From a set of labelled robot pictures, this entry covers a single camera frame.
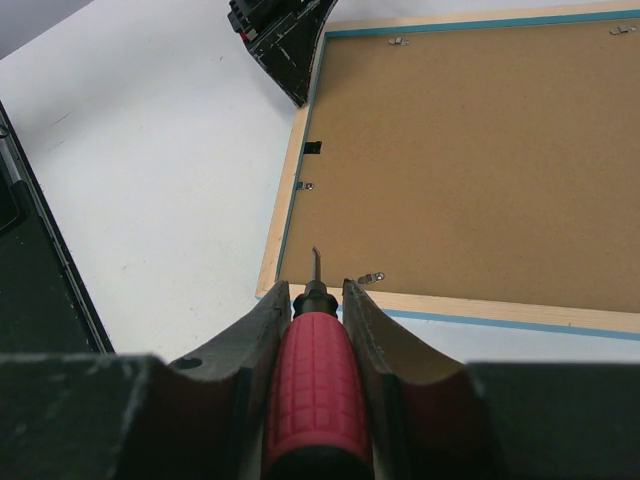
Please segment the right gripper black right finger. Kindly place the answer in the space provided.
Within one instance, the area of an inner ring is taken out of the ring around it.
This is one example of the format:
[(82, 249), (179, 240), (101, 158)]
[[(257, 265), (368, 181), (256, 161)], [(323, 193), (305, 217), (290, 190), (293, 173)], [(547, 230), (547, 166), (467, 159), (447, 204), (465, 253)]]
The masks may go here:
[(390, 479), (635, 479), (639, 368), (461, 363), (351, 280), (343, 319)]

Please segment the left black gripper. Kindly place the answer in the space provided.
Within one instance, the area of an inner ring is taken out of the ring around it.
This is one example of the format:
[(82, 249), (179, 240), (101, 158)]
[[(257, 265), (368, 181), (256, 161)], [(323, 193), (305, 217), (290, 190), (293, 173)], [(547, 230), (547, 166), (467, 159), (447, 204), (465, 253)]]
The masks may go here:
[(227, 17), (258, 65), (302, 107), (320, 36), (335, 5), (334, 0), (230, 0)]

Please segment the red handled screwdriver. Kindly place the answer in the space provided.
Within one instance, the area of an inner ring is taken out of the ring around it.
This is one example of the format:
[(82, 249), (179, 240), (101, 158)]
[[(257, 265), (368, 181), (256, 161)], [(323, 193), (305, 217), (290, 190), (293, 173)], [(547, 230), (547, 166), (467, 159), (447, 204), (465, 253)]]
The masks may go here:
[(293, 302), (272, 375), (264, 424), (264, 479), (371, 479), (363, 383), (338, 302), (312, 252), (311, 278)]

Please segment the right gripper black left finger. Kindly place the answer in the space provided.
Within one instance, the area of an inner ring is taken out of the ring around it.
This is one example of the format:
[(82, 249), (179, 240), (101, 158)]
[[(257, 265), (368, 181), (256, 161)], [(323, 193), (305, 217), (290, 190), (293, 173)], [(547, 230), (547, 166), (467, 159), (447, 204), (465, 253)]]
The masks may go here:
[(235, 479), (291, 314), (280, 281), (189, 354), (1, 358), (5, 479)]

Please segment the blue wooden picture frame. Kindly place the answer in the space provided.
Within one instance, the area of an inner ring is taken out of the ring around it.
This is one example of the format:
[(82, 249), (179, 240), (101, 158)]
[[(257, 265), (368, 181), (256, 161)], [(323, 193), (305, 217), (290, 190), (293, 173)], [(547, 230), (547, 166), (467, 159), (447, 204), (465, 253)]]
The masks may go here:
[(326, 26), (257, 294), (313, 249), (392, 315), (636, 337), (638, 3)]

